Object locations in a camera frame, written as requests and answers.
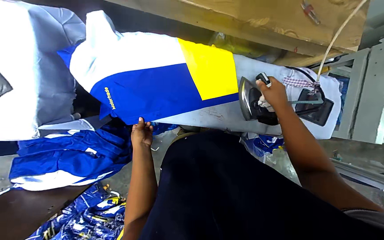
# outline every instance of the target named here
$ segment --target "folded garment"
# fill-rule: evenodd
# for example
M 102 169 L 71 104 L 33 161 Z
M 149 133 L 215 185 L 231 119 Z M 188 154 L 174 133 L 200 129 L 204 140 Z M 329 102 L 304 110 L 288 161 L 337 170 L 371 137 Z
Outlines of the folded garment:
M 106 111 L 127 124 L 238 100 L 231 52 L 167 35 L 115 31 L 103 11 L 87 14 L 87 39 L 59 51 Z
M 14 188 L 31 191 L 97 182 L 119 172 L 132 156 L 129 131 L 109 126 L 18 144 L 8 177 Z
M 56 51 L 84 30 L 68 9 L 0 1 L 0 78 L 9 83 L 0 87 L 0 141 L 39 138 L 39 126 L 73 120 L 76 83 Z

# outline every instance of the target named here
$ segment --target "electrical cord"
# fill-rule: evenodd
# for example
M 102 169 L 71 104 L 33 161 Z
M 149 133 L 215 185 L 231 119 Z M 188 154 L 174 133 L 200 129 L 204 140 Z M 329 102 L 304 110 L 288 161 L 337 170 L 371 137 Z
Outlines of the electrical cord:
M 334 41 L 336 41 L 337 37 L 340 35 L 340 32 L 343 30 L 343 28 L 346 26 L 346 24 L 349 22 L 349 20 L 359 11 L 359 9 L 364 5 L 364 3 L 367 0 L 362 0 L 358 6 L 352 11 L 352 13 L 349 15 L 349 17 L 344 21 L 344 23 L 339 27 L 336 34 L 334 35 L 333 39 L 331 40 L 330 44 L 328 45 L 327 51 L 324 54 L 323 60 L 321 61 L 320 68 L 318 69 L 318 75 L 317 75 L 317 82 L 320 80 L 321 72 L 323 70 L 324 62 L 327 59 L 328 53 L 330 52 L 331 47 L 334 44 Z

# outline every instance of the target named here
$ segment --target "yellow patch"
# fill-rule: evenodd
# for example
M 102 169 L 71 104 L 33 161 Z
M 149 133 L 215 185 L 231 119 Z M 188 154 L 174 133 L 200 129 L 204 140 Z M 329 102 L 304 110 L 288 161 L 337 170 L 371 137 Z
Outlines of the yellow patch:
M 189 73 L 202 100 L 238 93 L 235 62 L 229 51 L 178 38 Z

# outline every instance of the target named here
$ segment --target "blue garment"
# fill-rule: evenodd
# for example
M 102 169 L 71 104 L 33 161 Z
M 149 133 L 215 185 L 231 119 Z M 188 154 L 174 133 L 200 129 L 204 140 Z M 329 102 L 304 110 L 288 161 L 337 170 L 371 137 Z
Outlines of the blue garment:
M 170 124 L 170 123 L 155 123 L 151 122 L 151 126 L 154 127 L 154 131 L 152 132 L 152 135 L 159 135 L 163 132 L 170 131 L 173 129 L 176 129 L 179 125 L 177 124 Z
M 116 240 L 124 228 L 125 203 L 95 183 L 73 203 L 38 228 L 33 240 Z
M 13 159 L 8 177 L 15 188 L 26 190 L 90 184 L 119 172 L 132 158 L 126 128 L 103 126 L 18 144 L 19 157 Z
M 192 77 L 185 73 L 189 73 L 186 64 L 117 73 L 94 84 L 90 94 L 108 108 L 112 100 L 111 115 L 129 125 L 139 117 L 153 121 L 238 100 L 238 94 L 230 94 L 202 101 Z
M 253 144 L 264 152 L 272 154 L 273 150 L 284 144 L 284 139 L 259 134 L 259 137 L 254 139 Z

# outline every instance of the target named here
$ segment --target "blue fabric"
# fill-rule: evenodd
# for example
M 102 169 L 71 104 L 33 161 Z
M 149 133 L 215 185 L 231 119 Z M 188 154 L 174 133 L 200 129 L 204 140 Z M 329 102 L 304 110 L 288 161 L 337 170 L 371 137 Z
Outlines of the blue fabric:
M 276 138 L 275 142 L 272 143 L 273 139 L 274 137 L 259 134 L 259 137 L 254 139 L 253 144 L 264 152 L 272 154 L 274 149 L 278 149 L 284 144 L 283 138 Z
M 57 54 L 61 57 L 61 59 L 63 59 L 66 67 L 69 68 L 72 54 L 73 54 L 73 52 L 75 52 L 75 49 L 77 48 L 77 46 L 79 46 L 80 44 L 81 43 L 75 44 L 73 46 L 68 46 L 65 49 L 57 51 Z
M 81 130 L 72 136 L 39 138 L 19 141 L 19 157 L 13 159 L 9 178 L 33 176 L 63 170 L 72 175 L 85 177 L 80 182 L 108 178 L 119 172 L 131 161 L 130 133 L 126 128 L 103 126 L 94 131 Z M 84 152 L 88 148 L 97 151 L 93 156 Z
M 186 63 L 113 74 L 94 84 L 90 93 L 128 125 L 139 117 L 154 121 L 238 100 L 238 94 L 230 94 L 203 101 Z
M 101 183 L 84 191 L 61 214 L 45 222 L 29 238 L 33 240 L 115 240 L 124 228 L 125 205 L 116 201 L 109 205 L 109 212 L 97 206 L 109 194 Z
M 170 131 L 173 129 L 176 129 L 179 125 L 177 124 L 170 124 L 170 123 L 155 123 L 151 122 L 151 126 L 154 127 L 154 131 L 152 132 L 152 135 L 159 135 L 163 132 Z

